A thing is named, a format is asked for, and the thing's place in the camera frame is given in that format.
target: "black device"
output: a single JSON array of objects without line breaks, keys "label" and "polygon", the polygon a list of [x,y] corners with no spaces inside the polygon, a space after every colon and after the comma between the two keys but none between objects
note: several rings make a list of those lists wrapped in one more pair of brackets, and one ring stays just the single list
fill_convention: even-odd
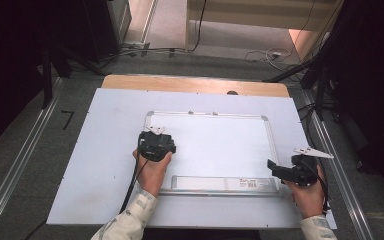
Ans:
[{"label": "black device", "polygon": [[267,167],[272,170],[272,176],[282,180],[295,182],[300,187],[307,187],[317,182],[317,162],[314,157],[306,155],[294,155],[291,157],[292,168],[277,166],[276,163],[267,160]]},{"label": "black device", "polygon": [[176,153],[176,145],[171,135],[142,132],[139,141],[140,155],[153,162],[161,161],[168,152]]}]

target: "forearm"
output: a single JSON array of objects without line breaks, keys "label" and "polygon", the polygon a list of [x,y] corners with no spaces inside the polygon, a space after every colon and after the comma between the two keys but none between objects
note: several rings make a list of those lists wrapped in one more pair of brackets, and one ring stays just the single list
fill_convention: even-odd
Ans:
[{"label": "forearm", "polygon": [[141,190],[127,209],[102,226],[92,240],[142,239],[143,230],[157,203],[158,200],[154,196]]},{"label": "forearm", "polygon": [[306,240],[337,239],[323,215],[303,219],[300,224]]}]

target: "desk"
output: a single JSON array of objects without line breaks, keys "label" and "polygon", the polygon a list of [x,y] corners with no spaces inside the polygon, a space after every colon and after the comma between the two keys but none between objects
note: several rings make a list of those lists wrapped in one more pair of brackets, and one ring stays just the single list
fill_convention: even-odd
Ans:
[{"label": "desk", "polygon": [[[290,29],[299,57],[307,60],[324,34],[331,30],[342,3],[343,0],[208,0],[203,21]],[[200,20],[203,4],[204,0],[188,0],[186,50],[189,21]]]},{"label": "desk", "polygon": [[[171,92],[156,91],[164,88]],[[227,91],[244,95],[226,95]],[[275,97],[245,96],[250,93]],[[191,110],[190,107],[199,112],[217,110],[250,115],[263,112],[273,121],[276,152],[279,163],[284,166],[290,166],[294,147],[307,145],[295,105],[282,84],[145,75],[108,76],[92,101],[47,223],[103,224],[114,217],[121,207],[134,167],[134,161],[129,160],[133,159],[131,151],[136,147],[132,139],[136,139],[143,129],[146,113],[149,110],[179,112]],[[301,216],[291,202],[289,189],[281,188],[285,193],[282,197],[160,196],[159,206],[148,226],[299,227]],[[328,216],[335,228],[332,215]]]}]

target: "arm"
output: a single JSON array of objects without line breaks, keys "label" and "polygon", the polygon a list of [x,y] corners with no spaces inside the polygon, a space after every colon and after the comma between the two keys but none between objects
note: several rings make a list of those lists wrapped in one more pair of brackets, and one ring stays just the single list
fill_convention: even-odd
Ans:
[{"label": "arm", "polygon": [[[319,176],[323,178],[320,168],[317,168]],[[337,239],[323,215],[324,194],[320,182],[317,181],[306,188],[301,188],[293,182],[284,182],[292,190],[294,201],[301,210],[303,220],[300,224],[305,239]]]},{"label": "arm", "polygon": [[142,239],[152,213],[158,203],[157,196],[164,181],[165,170],[171,161],[172,153],[169,152],[160,162],[148,161],[139,157],[138,182],[142,191],[132,200],[124,212],[113,218],[99,229],[92,240],[111,239]]}]

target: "white tabletop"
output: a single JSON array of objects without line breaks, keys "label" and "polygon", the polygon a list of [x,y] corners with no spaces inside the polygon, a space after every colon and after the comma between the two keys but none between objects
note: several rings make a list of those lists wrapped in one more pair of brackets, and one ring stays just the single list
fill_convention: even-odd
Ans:
[{"label": "white tabletop", "polygon": [[[283,166],[291,166],[295,147],[308,146],[291,98],[98,89],[48,224],[100,225],[118,214],[134,168],[131,153],[144,128],[145,116],[153,110],[264,115],[270,121],[279,164]],[[301,216],[290,191],[284,185],[281,188],[281,197],[160,196],[148,226],[299,227]],[[336,228],[332,214],[328,214],[328,221]]]}]

